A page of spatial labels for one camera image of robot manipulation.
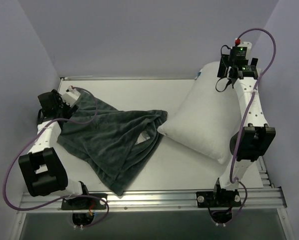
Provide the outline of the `white pillow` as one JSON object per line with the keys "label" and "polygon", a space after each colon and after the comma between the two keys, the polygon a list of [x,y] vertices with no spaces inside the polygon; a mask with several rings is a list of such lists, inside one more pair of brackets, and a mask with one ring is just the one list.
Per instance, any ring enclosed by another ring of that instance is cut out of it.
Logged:
{"label": "white pillow", "polygon": [[176,113],[157,131],[224,164],[230,158],[230,139],[241,123],[239,100],[233,88],[217,92],[219,62],[206,64]]}

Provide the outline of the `dark green pillowcase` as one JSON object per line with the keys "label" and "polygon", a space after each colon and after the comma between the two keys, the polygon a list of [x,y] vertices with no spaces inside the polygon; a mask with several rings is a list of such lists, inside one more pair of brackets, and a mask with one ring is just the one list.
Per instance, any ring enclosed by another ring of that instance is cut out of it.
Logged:
{"label": "dark green pillowcase", "polygon": [[122,111],[81,92],[71,122],[63,124],[57,142],[87,162],[100,181],[121,196],[152,157],[163,136],[157,129],[165,110]]}

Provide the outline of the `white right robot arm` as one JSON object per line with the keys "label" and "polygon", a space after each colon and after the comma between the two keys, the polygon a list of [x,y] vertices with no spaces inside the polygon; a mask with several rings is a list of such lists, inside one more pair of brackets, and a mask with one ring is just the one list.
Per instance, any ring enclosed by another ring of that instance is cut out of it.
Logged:
{"label": "white right robot arm", "polygon": [[239,130],[229,143],[232,160],[215,183],[211,200],[216,206],[224,206],[230,197],[237,199],[240,180],[249,167],[265,154],[276,130],[269,126],[262,110],[258,91],[258,60],[250,59],[252,44],[236,42],[229,54],[221,54],[217,76],[228,80],[237,96],[241,114]]}

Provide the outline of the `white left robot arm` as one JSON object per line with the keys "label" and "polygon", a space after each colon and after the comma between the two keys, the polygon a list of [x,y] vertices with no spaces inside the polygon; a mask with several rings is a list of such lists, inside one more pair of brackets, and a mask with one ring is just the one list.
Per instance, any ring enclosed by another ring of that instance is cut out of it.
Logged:
{"label": "white left robot arm", "polygon": [[38,96],[37,139],[28,153],[18,158],[18,164],[31,196],[72,198],[72,204],[84,210],[91,202],[88,189],[83,182],[68,178],[54,148],[64,125],[62,119],[70,119],[76,112],[79,96],[72,88],[62,95],[53,89]]}

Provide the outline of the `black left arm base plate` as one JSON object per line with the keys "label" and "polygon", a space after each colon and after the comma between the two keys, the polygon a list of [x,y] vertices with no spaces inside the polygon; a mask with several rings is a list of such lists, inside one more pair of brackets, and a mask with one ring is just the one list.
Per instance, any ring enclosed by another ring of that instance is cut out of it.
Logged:
{"label": "black left arm base plate", "polygon": [[90,197],[75,197],[71,199],[63,199],[61,204],[61,210],[105,210],[106,206],[101,199],[107,200],[108,195],[106,193],[90,193]]}

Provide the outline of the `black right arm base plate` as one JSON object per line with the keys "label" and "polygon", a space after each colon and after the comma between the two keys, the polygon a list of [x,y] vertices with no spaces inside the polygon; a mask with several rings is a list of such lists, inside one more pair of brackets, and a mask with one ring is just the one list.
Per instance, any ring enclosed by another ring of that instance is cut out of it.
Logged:
{"label": "black right arm base plate", "polygon": [[197,191],[196,203],[198,208],[230,208],[242,205],[238,191],[214,192]]}

